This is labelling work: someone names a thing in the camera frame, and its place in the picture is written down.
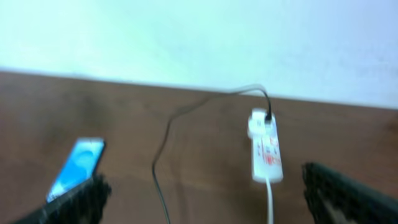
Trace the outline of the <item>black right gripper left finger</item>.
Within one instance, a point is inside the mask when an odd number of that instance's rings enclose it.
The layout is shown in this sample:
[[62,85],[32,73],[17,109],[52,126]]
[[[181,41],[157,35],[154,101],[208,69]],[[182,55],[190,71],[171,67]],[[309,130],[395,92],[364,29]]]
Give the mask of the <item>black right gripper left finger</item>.
[[94,175],[53,201],[14,220],[13,224],[99,224],[111,186]]

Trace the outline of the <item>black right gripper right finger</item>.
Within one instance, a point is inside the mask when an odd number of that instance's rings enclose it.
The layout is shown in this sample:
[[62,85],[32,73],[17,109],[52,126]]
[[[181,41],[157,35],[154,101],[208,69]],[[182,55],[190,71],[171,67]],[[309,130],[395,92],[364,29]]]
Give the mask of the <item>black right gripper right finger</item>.
[[315,223],[397,223],[397,200],[327,166],[302,166],[304,196]]

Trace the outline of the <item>white power strip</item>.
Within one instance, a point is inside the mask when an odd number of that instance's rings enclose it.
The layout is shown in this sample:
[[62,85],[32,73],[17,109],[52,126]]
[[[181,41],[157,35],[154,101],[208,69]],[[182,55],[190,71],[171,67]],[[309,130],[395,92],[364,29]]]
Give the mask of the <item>white power strip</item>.
[[281,182],[284,178],[274,115],[266,121],[267,111],[255,108],[248,118],[248,137],[252,142],[252,179],[259,183]]

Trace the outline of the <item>blue Galaxy smartphone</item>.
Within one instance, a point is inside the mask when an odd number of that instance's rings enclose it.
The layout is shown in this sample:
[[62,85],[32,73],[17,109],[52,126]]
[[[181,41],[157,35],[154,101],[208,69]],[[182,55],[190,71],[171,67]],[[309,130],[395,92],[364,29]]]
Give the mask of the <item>blue Galaxy smartphone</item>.
[[102,138],[78,138],[52,184],[46,202],[55,200],[88,180],[96,170],[105,145]]

